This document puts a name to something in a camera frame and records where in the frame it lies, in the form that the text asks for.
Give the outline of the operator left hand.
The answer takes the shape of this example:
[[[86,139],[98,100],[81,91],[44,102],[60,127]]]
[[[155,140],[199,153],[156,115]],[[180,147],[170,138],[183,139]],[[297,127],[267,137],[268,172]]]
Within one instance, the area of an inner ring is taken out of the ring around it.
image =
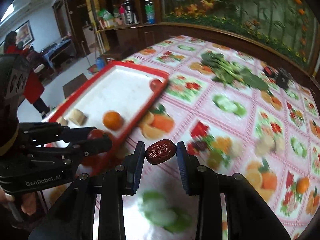
[[[37,211],[36,197],[34,192],[14,197],[5,193],[1,188],[1,205],[8,207],[9,204],[20,206],[19,209],[29,216],[35,214]]]

